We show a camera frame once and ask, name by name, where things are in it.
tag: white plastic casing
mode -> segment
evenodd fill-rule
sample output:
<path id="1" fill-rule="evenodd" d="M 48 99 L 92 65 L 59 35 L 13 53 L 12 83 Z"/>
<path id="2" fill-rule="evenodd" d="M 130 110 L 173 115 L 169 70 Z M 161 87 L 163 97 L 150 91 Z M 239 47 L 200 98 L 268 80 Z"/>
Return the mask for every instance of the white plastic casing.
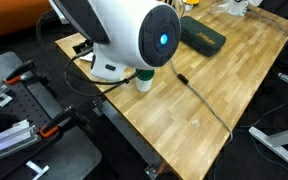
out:
<path id="1" fill-rule="evenodd" d="M 247 1 L 236 2 L 235 0 L 229 1 L 228 13 L 235 16 L 244 16 L 246 14 Z"/>
<path id="2" fill-rule="evenodd" d="M 94 44 L 96 61 L 91 74 L 107 80 L 119 80 L 126 66 L 149 70 L 142 59 L 138 40 L 143 20 L 157 6 L 169 6 L 155 0 L 88 0 L 110 39 L 110 44 Z M 116 71 L 105 68 L 106 64 Z"/>

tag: cable connector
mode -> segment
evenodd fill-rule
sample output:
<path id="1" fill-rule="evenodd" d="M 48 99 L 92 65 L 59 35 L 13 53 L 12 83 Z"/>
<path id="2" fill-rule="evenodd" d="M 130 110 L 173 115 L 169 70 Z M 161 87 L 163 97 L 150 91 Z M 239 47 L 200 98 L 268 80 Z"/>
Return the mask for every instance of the cable connector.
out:
<path id="1" fill-rule="evenodd" d="M 128 83 L 130 83 L 130 80 L 129 80 L 129 79 L 124 79 L 123 82 L 124 82 L 125 84 L 128 84 Z"/>
<path id="2" fill-rule="evenodd" d="M 187 84 L 187 83 L 189 82 L 189 80 L 186 79 L 186 77 L 183 76 L 182 74 L 178 74 L 178 75 L 177 75 L 177 78 L 178 78 L 179 80 L 181 80 L 181 82 L 182 82 L 183 84 Z"/>

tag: power cord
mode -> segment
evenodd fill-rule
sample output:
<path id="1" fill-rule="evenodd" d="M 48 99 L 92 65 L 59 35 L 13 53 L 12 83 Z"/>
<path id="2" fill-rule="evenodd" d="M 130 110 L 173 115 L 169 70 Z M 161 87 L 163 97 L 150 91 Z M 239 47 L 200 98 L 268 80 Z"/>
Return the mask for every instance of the power cord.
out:
<path id="1" fill-rule="evenodd" d="M 117 87 L 121 86 L 122 84 L 124 83 L 129 83 L 130 80 L 134 79 L 136 77 L 136 75 L 138 73 L 140 73 L 141 71 L 137 71 L 135 72 L 132 76 L 130 76 L 129 78 L 126 78 L 124 80 L 121 80 L 121 81 L 116 81 L 116 82 L 102 82 L 102 81 L 92 81 L 88 78 L 85 78 L 83 76 L 80 76 L 78 74 L 75 74 L 74 72 L 72 71 L 69 71 L 69 67 L 70 65 L 73 63 L 74 60 L 76 60 L 77 58 L 81 57 L 81 56 L 85 56 L 87 54 L 89 54 L 90 52 L 92 52 L 93 48 L 89 48 L 89 49 L 85 49 L 84 51 L 82 51 L 81 53 L 79 54 L 76 54 L 67 64 L 65 67 L 63 67 L 62 65 L 60 65 L 57 60 L 55 60 L 53 58 L 53 56 L 48 52 L 47 48 L 45 47 L 44 43 L 43 43 L 43 40 L 42 40 L 42 33 L 41 33 L 41 29 L 42 29 L 42 25 L 44 23 L 48 23 L 48 22 L 52 22 L 52 21 L 55 21 L 58 19 L 58 16 L 56 14 L 56 12 L 54 10 L 51 10 L 45 14 L 43 14 L 39 20 L 37 21 L 36 23 L 36 37 L 37 37 L 37 41 L 38 43 L 40 44 L 41 48 L 43 49 L 43 51 L 46 53 L 46 55 L 49 57 L 49 59 L 52 60 L 52 62 L 57 65 L 61 70 L 64 71 L 64 76 L 65 76 L 65 82 L 67 83 L 67 85 L 70 87 L 70 89 L 72 91 L 74 91 L 75 93 L 81 95 L 81 96 L 87 96 L 87 97 L 94 97 L 94 96 L 101 96 L 101 95 L 104 95 L 114 89 L 116 89 Z M 69 82 L 68 80 L 68 76 L 67 74 L 71 75 L 72 77 L 75 77 L 79 80 L 82 80 L 84 82 L 87 82 L 87 83 L 90 83 L 90 84 L 99 84 L 99 85 L 113 85 L 113 87 L 103 91 L 102 93 L 98 93 L 98 94 L 86 94 L 86 93 L 83 93 L 83 92 L 80 92 L 79 90 L 75 89 L 71 83 Z"/>
<path id="2" fill-rule="evenodd" d="M 209 102 L 189 83 L 189 80 L 185 78 L 185 76 L 183 76 L 182 74 L 179 74 L 173 64 L 172 59 L 170 60 L 170 63 L 172 65 L 172 69 L 174 74 L 177 76 L 177 78 L 186 86 L 188 86 L 189 89 L 191 89 L 193 91 L 193 93 L 195 95 L 197 95 L 197 97 L 199 97 L 208 107 L 208 109 L 214 114 L 214 116 L 223 124 L 223 126 L 227 129 L 227 131 L 230 133 L 230 140 L 228 142 L 225 143 L 225 145 L 231 143 L 233 141 L 233 133 L 232 133 L 232 129 L 227 125 L 226 121 L 223 120 L 214 110 L 214 108 L 209 104 Z"/>
<path id="3" fill-rule="evenodd" d="M 253 9 L 249 8 L 249 7 L 247 7 L 247 11 L 252 12 L 252 13 L 255 14 L 256 16 L 258 16 L 258 17 L 260 17 L 260 18 L 262 18 L 262 19 L 264 19 L 264 20 L 266 20 L 266 21 L 268 21 L 268 22 L 271 22 L 271 23 L 275 24 L 275 25 L 276 25 L 280 30 L 282 30 L 282 31 L 287 35 L 287 37 L 288 37 L 288 30 L 287 30 L 285 27 L 283 27 L 282 25 L 280 25 L 278 22 L 276 22 L 275 20 L 270 19 L 270 18 L 268 18 L 268 17 L 265 17 L 265 16 L 259 14 L 258 12 L 254 11 Z"/>
<path id="4" fill-rule="evenodd" d="M 95 97 L 95 96 L 102 96 L 108 92 L 111 92 L 112 90 L 116 89 L 117 87 L 123 85 L 124 83 L 125 84 L 128 84 L 132 79 L 134 79 L 140 72 L 141 70 L 139 71 L 136 71 L 133 75 L 131 75 L 130 77 L 122 80 L 122 81 L 119 81 L 118 84 L 115 84 L 114 86 L 110 87 L 109 89 L 101 92 L 101 93 L 97 93 L 97 94 L 87 94 L 87 93 L 83 93 L 77 89 L 75 89 L 72 84 L 69 82 L 68 80 L 68 76 L 67 76 L 67 71 L 69 70 L 69 67 L 72 65 L 72 63 L 78 58 L 78 57 L 81 57 L 81 56 L 84 56 L 85 54 L 88 54 L 87 52 L 81 52 L 79 54 L 77 54 L 75 57 L 73 57 L 65 66 L 65 70 L 64 71 L 64 77 L 65 77 L 65 82 L 66 84 L 69 86 L 69 88 L 74 91 L 76 94 L 80 95 L 80 96 L 85 96 L 85 97 Z"/>
<path id="5" fill-rule="evenodd" d="M 122 82 L 124 82 L 124 80 L 122 81 L 117 81 L 117 82 L 101 82 L 101 81 L 92 81 L 88 78 L 85 78 L 83 76 L 80 76 L 78 74 L 75 74 L 74 72 L 72 71 L 68 71 L 65 67 L 63 67 L 62 65 L 60 65 L 57 60 L 50 54 L 50 52 L 48 52 L 47 48 L 45 47 L 44 43 L 43 43 L 43 40 L 42 40 L 42 25 L 45 24 L 45 23 L 48 23 L 48 22 L 52 22 L 52 21 L 55 21 L 58 19 L 58 16 L 56 14 L 56 12 L 54 10 L 51 10 L 45 14 L 43 14 L 39 20 L 37 21 L 36 23 L 36 27 L 35 27 L 35 31 L 36 31 L 36 37 L 37 37 L 37 41 L 40 45 L 40 47 L 42 48 L 42 50 L 45 52 L 45 54 L 48 56 L 48 58 L 50 60 L 52 60 L 52 62 L 58 66 L 61 70 L 63 70 L 64 72 L 68 73 L 69 75 L 79 79 L 79 80 L 82 80 L 84 82 L 87 82 L 87 83 L 90 83 L 90 84 L 99 84 L 99 85 L 115 85 L 115 84 L 120 84 Z M 81 52 L 82 54 L 86 55 L 88 54 L 89 52 L 91 52 L 91 49 L 86 49 L 85 51 Z M 75 58 L 78 58 L 82 56 L 81 54 L 79 55 L 76 55 L 74 57 Z"/>

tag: white cable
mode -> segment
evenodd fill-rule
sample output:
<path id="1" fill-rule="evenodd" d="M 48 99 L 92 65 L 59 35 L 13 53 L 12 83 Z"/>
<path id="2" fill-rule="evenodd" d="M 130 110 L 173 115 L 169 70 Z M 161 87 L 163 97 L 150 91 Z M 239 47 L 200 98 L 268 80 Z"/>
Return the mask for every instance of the white cable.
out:
<path id="1" fill-rule="evenodd" d="M 172 69 L 173 72 L 178 75 L 179 73 L 176 71 L 173 61 L 172 59 L 170 59 L 170 63 L 172 65 Z M 233 141 L 233 132 L 232 129 L 227 125 L 226 121 L 223 120 L 214 110 L 214 108 L 210 105 L 210 103 L 190 84 L 187 83 L 186 84 L 193 92 L 195 95 L 197 95 L 197 97 L 199 97 L 208 107 L 208 109 L 214 114 L 214 116 L 222 123 L 222 125 L 227 129 L 227 131 L 230 133 L 230 140 L 228 142 L 225 143 L 225 145 L 229 144 L 230 142 Z"/>

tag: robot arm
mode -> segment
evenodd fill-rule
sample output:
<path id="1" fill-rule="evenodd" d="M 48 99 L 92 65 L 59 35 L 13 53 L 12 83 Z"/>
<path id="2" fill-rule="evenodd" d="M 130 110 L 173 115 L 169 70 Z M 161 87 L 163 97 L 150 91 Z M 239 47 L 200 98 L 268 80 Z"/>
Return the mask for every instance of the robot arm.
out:
<path id="1" fill-rule="evenodd" d="M 175 53 L 180 23 L 175 10 L 155 0 L 50 0 L 86 39 L 94 42 L 91 74 L 116 81 L 126 66 L 149 70 Z"/>

